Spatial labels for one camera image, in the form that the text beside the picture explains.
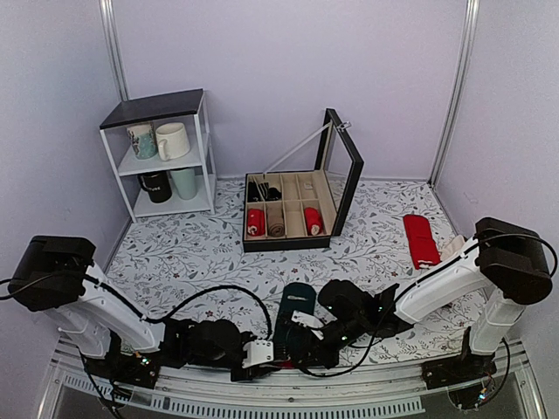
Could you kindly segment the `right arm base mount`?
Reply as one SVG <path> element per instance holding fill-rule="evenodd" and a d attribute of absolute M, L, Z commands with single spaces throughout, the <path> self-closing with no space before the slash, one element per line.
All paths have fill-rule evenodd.
<path fill-rule="evenodd" d="M 466 342 L 462 352 L 453 357 L 437 361 L 426 361 L 421 365 L 422 379 L 428 389 L 451 387 L 478 380 L 475 386 L 458 388 L 447 392 L 452 405 L 462 411 L 478 410 L 491 402 L 503 389 L 511 368 L 511 353 L 507 342 L 502 339 L 507 352 L 507 364 L 500 384 L 495 383 L 497 367 L 494 355 L 472 354 Z"/>

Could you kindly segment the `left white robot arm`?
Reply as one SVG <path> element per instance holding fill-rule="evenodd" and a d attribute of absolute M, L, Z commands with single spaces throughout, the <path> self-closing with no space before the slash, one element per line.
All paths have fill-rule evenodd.
<path fill-rule="evenodd" d="M 11 278 L 7 299 L 43 312 L 78 347 L 84 369 L 111 381 L 153 388 L 162 367 L 229 370 L 231 381 L 279 371 L 269 337 L 258 339 L 226 319 L 159 319 L 121 295 L 94 262 L 83 237 L 35 236 Z"/>

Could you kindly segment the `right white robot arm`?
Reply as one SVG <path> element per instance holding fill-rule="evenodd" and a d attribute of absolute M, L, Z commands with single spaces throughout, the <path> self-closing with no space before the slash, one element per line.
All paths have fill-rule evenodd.
<path fill-rule="evenodd" d="M 494 371 L 494 353 L 526 306 L 552 291 L 556 272 L 545 254 L 553 247 L 536 232 L 485 217 L 475 234 L 445 261 L 406 288 L 398 285 L 372 295 L 349 280 L 333 279 L 318 302 L 335 321 L 319 328 L 298 322 L 286 337 L 293 365 L 303 373 L 314 366 L 335 367 L 344 347 L 368 334 L 387 339 L 412 329 L 430 313 L 486 286 L 494 288 L 484 312 L 464 334 L 460 355 L 450 368 L 458 380 Z"/>

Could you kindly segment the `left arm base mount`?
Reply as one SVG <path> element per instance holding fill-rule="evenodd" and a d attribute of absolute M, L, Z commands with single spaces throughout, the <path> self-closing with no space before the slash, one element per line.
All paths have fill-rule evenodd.
<path fill-rule="evenodd" d="M 86 370 L 101 378 L 136 387 L 154 389 L 160 365 L 143 354 L 110 350 L 104 359 L 85 357 Z"/>

